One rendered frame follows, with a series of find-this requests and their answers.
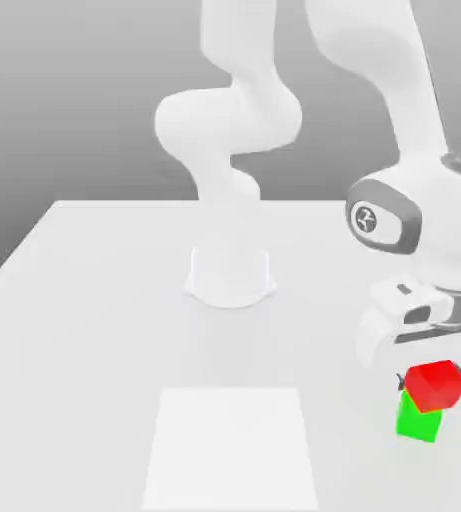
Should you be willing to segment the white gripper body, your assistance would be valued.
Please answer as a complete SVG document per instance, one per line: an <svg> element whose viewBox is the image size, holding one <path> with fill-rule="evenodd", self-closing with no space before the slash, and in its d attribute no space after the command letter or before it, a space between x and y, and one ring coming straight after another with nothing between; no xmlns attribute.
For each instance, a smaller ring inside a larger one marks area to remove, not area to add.
<svg viewBox="0 0 461 512"><path fill-rule="evenodd" d="M363 368L373 364L378 348L385 344L405 345L422 340L443 338L461 333L459 326L429 324L404 325L392 321L376 308L368 309L360 322L355 338L357 360Z"/></svg>

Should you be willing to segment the small red cube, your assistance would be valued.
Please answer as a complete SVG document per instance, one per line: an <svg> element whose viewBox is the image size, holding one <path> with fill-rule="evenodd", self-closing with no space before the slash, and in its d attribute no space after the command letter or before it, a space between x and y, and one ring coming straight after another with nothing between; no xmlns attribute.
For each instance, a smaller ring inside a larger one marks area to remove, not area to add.
<svg viewBox="0 0 461 512"><path fill-rule="evenodd" d="M423 414L452 408L461 398L461 368L451 360L412 366L404 389Z"/></svg>

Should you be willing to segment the small green cube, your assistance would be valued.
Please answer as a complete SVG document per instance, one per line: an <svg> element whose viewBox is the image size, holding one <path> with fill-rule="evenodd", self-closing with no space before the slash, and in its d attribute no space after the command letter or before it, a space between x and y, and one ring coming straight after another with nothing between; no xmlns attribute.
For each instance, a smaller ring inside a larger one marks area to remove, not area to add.
<svg viewBox="0 0 461 512"><path fill-rule="evenodd" d="M434 443L442 418L442 410L421 412L408 392L401 392L396 417L396 433L399 436Z"/></svg>

